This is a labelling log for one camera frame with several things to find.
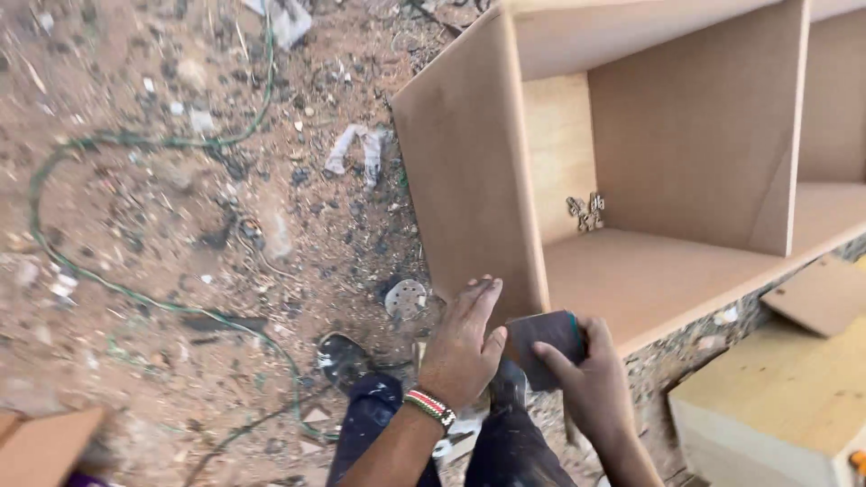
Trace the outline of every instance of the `green cable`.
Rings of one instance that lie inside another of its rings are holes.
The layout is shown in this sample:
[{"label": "green cable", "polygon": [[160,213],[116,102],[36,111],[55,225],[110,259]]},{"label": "green cable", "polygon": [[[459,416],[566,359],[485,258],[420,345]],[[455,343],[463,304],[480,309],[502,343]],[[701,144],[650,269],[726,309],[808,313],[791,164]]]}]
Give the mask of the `green cable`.
[{"label": "green cable", "polygon": [[[278,343],[273,341],[270,337],[268,337],[264,333],[259,333],[250,328],[244,327],[243,325],[239,325],[237,323],[233,323],[227,320],[224,316],[208,311],[202,308],[193,308],[193,307],[185,307],[177,304],[173,304],[170,302],[159,302],[152,299],[148,295],[141,294],[137,291],[129,289],[125,286],[121,286],[120,284],[116,284],[114,282],[109,282],[104,279],[102,276],[93,272],[90,269],[85,267],[81,267],[80,265],[73,263],[66,256],[64,256],[59,251],[52,248],[48,241],[46,240],[44,234],[42,233],[41,222],[39,218],[39,203],[42,198],[42,185],[46,179],[48,179],[49,174],[55,169],[58,163],[64,160],[67,156],[68,149],[79,149],[86,150],[88,148],[92,148],[97,146],[98,144],[112,144],[116,146],[162,146],[166,148],[185,148],[185,147],[199,147],[199,148],[216,148],[216,147],[225,147],[232,146],[249,138],[250,135],[255,133],[256,129],[261,125],[262,120],[264,119],[265,113],[268,111],[268,106],[270,105],[271,93],[274,88],[274,32],[271,29],[271,15],[270,12],[266,10],[266,50],[267,50],[267,58],[268,58],[268,84],[265,87],[264,100],[262,101],[262,106],[259,109],[258,114],[253,119],[253,121],[247,126],[245,130],[237,135],[233,135],[228,137],[227,139],[222,138],[214,138],[214,139],[205,139],[205,140],[188,140],[182,139],[178,137],[168,137],[168,138],[147,138],[137,135],[135,133],[98,133],[95,135],[91,135],[89,137],[83,137],[79,139],[70,140],[64,144],[61,144],[55,148],[55,150],[51,153],[50,156],[45,160],[45,163],[42,167],[30,178],[30,186],[29,186],[29,203],[30,203],[30,234],[36,240],[36,242],[45,250],[45,253],[48,254],[49,257],[56,263],[62,264],[66,267],[69,267],[71,270],[77,272],[79,275],[86,277],[87,279],[96,281],[106,288],[109,288],[114,291],[118,291],[136,301],[143,302],[155,306],[160,309],[164,309],[166,311],[171,311],[174,313],[189,313],[194,315],[205,315],[213,318],[214,320],[219,321],[220,323],[231,327],[238,331],[243,331],[253,336],[258,337],[264,343],[268,344],[274,350],[276,350],[282,358],[287,362],[288,368],[291,371],[293,377],[293,400],[290,405],[284,406],[279,412],[284,412],[287,409],[291,409],[294,413],[295,418],[301,424],[303,430],[309,434],[314,435],[318,438],[324,438],[328,440],[335,440],[339,437],[339,435],[335,435],[332,433],[323,433],[314,427],[310,426],[308,423],[303,421],[301,417],[301,392],[299,390],[298,385],[301,383],[300,380],[300,372],[298,370],[297,365],[294,363],[292,356],[286,352]],[[222,443],[219,445],[219,449],[222,450],[226,445],[239,438],[246,432],[248,432],[252,428],[252,425],[249,427],[240,428],[237,432],[230,434]],[[195,474],[197,474],[201,468],[204,467],[204,464],[200,464],[199,467],[193,471],[193,475],[187,480],[185,485],[189,485],[193,480]]]}]

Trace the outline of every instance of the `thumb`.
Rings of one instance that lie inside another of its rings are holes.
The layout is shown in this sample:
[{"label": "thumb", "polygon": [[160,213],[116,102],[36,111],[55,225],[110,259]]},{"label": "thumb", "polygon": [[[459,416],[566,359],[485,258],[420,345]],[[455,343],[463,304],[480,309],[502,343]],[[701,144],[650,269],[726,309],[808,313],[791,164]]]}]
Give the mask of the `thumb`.
[{"label": "thumb", "polygon": [[565,381],[566,377],[579,372],[571,360],[568,360],[556,347],[549,343],[536,341],[533,344],[533,351],[547,365],[547,368],[553,372],[553,375],[556,375],[560,384]]},{"label": "thumb", "polygon": [[496,370],[499,366],[499,360],[502,358],[502,350],[505,349],[505,339],[508,337],[508,330],[505,327],[498,327],[493,330],[484,341],[484,348],[481,350],[481,358],[492,370]]}]

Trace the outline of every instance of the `shoe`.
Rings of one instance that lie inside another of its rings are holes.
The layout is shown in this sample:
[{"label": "shoe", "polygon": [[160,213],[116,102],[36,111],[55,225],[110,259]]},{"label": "shoe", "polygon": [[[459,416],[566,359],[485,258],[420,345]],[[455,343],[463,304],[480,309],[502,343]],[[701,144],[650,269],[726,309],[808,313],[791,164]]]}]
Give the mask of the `shoe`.
[{"label": "shoe", "polygon": [[490,412],[509,406],[527,408],[527,375],[512,360],[503,358],[490,381]]},{"label": "shoe", "polygon": [[374,373],[370,355],[355,340],[339,333],[326,334],[319,341],[319,368],[344,394],[362,377]]}]

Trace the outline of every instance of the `leg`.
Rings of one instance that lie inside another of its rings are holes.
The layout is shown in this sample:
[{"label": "leg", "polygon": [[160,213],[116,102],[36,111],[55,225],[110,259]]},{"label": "leg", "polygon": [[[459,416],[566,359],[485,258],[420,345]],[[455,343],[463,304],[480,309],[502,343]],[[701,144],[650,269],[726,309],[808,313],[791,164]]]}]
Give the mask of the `leg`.
[{"label": "leg", "polygon": [[[400,381],[384,373],[369,374],[349,392],[349,409],[339,433],[327,486],[333,487],[370,448],[403,404]],[[440,487],[432,459],[418,479],[423,487]]]},{"label": "leg", "polygon": [[575,487],[547,446],[541,430],[529,418],[523,371],[503,359],[490,387],[494,402],[475,443],[466,470],[466,485]]},{"label": "leg", "polygon": [[[391,422],[403,404],[403,388],[390,375],[374,372],[364,349],[343,334],[331,333],[322,338],[319,367],[331,383],[349,396],[349,408],[326,483],[333,487]],[[418,485],[441,487],[432,459]]]}]

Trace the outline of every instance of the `hand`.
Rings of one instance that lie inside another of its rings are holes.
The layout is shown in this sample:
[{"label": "hand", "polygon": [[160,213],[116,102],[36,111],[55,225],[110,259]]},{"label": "hand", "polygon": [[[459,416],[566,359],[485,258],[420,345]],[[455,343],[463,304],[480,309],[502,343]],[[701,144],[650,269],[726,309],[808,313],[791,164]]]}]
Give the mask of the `hand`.
[{"label": "hand", "polygon": [[501,279],[469,281],[427,344],[418,385],[454,412],[478,399],[496,374],[507,332],[499,327],[484,341],[484,329],[501,292]]},{"label": "hand", "polygon": [[536,342],[533,350],[559,379],[575,426],[599,450],[637,434],[635,411],[623,362],[604,320],[578,319],[578,324],[589,341],[587,358],[579,366],[547,343]]}]

